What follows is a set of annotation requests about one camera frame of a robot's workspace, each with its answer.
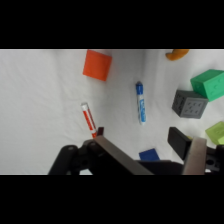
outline small cylinder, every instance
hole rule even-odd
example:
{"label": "small cylinder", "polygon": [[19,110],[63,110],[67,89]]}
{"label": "small cylinder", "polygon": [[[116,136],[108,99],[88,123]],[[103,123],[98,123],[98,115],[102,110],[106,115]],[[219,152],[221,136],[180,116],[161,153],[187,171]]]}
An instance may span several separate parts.
{"label": "small cylinder", "polygon": [[93,117],[92,117],[92,114],[90,112],[89,106],[88,106],[87,103],[82,103],[81,107],[82,107],[83,114],[86,118],[87,124],[89,126],[90,132],[91,132],[93,138],[96,138],[97,130],[96,130],[96,126],[95,126],[95,123],[93,121]]}

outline green block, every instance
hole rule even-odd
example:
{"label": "green block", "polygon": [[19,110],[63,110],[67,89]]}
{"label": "green block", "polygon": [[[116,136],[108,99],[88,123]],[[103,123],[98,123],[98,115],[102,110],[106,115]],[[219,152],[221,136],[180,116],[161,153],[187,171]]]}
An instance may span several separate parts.
{"label": "green block", "polygon": [[215,126],[206,130],[207,135],[216,145],[224,145],[224,122],[219,122]]}
{"label": "green block", "polygon": [[191,79],[194,92],[208,98],[211,102],[224,96],[224,71],[208,70]]}

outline blue block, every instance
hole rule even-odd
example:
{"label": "blue block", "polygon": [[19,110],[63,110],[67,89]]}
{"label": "blue block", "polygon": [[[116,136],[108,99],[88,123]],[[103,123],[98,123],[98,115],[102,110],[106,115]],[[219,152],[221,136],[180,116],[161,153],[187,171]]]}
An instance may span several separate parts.
{"label": "blue block", "polygon": [[160,158],[155,149],[141,152],[139,153],[139,156],[141,161],[150,161],[150,162],[160,161]]}

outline marker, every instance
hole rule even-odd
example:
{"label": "marker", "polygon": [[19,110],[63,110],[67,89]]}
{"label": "marker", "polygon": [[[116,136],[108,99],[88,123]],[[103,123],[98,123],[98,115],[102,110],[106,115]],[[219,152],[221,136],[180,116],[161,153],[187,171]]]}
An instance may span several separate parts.
{"label": "marker", "polygon": [[93,138],[96,138],[97,130],[96,130],[96,126],[95,126],[95,123],[93,121],[93,117],[92,117],[92,114],[90,112],[89,106],[88,106],[87,103],[82,103],[81,107],[82,107],[83,114],[86,118],[87,124],[89,126],[89,129],[91,131],[91,134],[92,134]]}
{"label": "marker", "polygon": [[146,114],[145,114],[145,100],[143,95],[143,85],[141,82],[136,84],[137,97],[138,97],[138,113],[139,113],[139,122],[141,125],[146,123]]}

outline dark gray cube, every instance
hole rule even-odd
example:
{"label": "dark gray cube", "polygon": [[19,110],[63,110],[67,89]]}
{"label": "dark gray cube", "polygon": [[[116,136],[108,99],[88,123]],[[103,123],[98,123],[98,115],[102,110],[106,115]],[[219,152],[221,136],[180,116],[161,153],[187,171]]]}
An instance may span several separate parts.
{"label": "dark gray cube", "polygon": [[193,92],[177,90],[173,110],[182,118],[200,119],[208,104],[208,99]]}

